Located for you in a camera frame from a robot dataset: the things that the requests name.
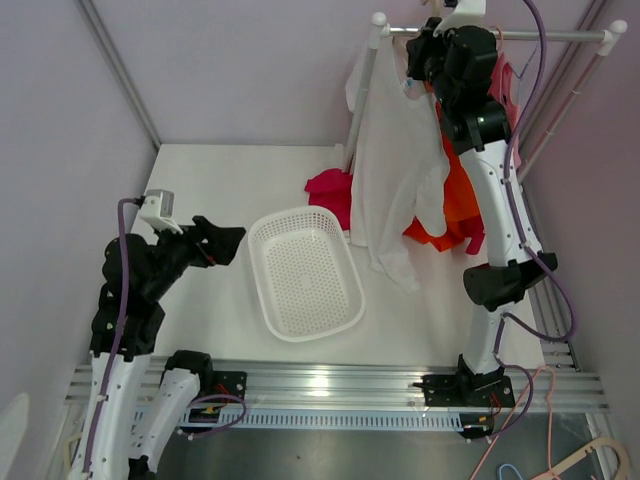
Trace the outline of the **white t shirt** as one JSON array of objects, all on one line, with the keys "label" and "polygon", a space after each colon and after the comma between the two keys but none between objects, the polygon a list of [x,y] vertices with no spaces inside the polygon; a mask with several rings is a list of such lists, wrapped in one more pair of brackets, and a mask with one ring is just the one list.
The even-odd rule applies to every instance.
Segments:
[{"label": "white t shirt", "polygon": [[350,239],[367,249],[372,269],[411,294],[420,281],[403,234],[413,221],[432,236],[445,233],[449,161],[433,96],[420,83],[406,89],[406,67],[402,43],[383,39],[357,139]]}]

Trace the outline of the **orange t shirt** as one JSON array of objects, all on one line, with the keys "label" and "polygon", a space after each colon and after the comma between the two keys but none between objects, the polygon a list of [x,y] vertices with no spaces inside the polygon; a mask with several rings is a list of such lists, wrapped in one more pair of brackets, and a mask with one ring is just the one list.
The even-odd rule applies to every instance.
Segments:
[{"label": "orange t shirt", "polygon": [[414,217],[404,235],[440,252],[468,242],[466,253],[476,255],[484,240],[484,226],[471,182],[451,141],[439,128],[439,107],[430,96],[416,107],[407,174],[414,190]]}]

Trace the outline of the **beige hanger of white shirt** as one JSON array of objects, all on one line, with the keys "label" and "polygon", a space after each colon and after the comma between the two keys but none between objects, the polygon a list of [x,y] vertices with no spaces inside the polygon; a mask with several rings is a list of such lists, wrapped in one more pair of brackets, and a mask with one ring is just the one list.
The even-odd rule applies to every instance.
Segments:
[{"label": "beige hanger of white shirt", "polygon": [[431,17],[443,17],[445,8],[444,0],[422,0],[421,4],[430,8]]}]

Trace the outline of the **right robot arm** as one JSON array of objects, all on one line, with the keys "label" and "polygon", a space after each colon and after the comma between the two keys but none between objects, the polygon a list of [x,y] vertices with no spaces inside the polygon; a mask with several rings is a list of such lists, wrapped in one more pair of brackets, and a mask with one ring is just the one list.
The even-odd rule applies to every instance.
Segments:
[{"label": "right robot arm", "polygon": [[497,358],[504,317],[558,261],[543,251],[531,228],[509,146],[507,112],[490,92],[498,60],[494,34],[431,17],[408,42],[407,53],[408,76],[426,82],[435,94],[441,130],[470,180],[486,235],[486,263],[463,274],[474,317],[455,380],[458,398],[474,405],[504,374]]}]

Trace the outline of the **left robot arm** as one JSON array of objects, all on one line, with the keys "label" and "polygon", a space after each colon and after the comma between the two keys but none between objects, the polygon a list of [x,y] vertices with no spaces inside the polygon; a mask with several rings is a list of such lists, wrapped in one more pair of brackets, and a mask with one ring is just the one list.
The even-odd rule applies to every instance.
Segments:
[{"label": "left robot arm", "polygon": [[227,266],[246,234],[203,216],[149,244],[121,230],[105,249],[98,310],[91,324],[91,390],[71,479],[152,479],[181,415],[215,389],[210,355],[178,350],[159,390],[135,420],[139,389],[165,318],[161,300],[190,268]]}]

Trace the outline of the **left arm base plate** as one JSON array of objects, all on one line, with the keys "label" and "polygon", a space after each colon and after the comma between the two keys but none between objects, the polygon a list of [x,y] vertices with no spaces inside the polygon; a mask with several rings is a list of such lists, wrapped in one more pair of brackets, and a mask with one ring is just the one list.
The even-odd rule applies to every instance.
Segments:
[{"label": "left arm base plate", "polygon": [[193,438],[205,437],[208,435],[213,435],[216,433],[227,431],[231,429],[233,426],[237,425],[238,423],[244,420],[244,418],[248,414],[249,409],[243,397],[232,395],[222,383],[215,384],[213,386],[213,390],[214,390],[213,394],[201,395],[199,397],[194,398],[191,401],[191,403],[188,405],[188,408],[193,410],[195,407],[199,407],[205,403],[218,402],[219,406],[213,407],[213,412],[220,413],[223,407],[229,405],[230,403],[236,403],[242,406],[242,412],[239,414],[239,416],[235,420],[225,423],[224,425],[218,425],[218,426],[205,425],[204,427],[191,425],[186,427],[179,427],[177,432],[180,435],[186,435]]}]

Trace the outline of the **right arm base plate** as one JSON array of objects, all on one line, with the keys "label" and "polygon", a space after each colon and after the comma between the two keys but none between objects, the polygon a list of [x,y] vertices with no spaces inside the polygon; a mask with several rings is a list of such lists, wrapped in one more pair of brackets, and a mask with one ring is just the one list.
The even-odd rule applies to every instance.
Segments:
[{"label": "right arm base plate", "polygon": [[412,387],[419,389],[427,407],[475,408],[480,413],[462,413],[459,435],[478,440],[494,433],[496,417],[515,406],[511,379],[504,369],[489,374],[427,374]]}]

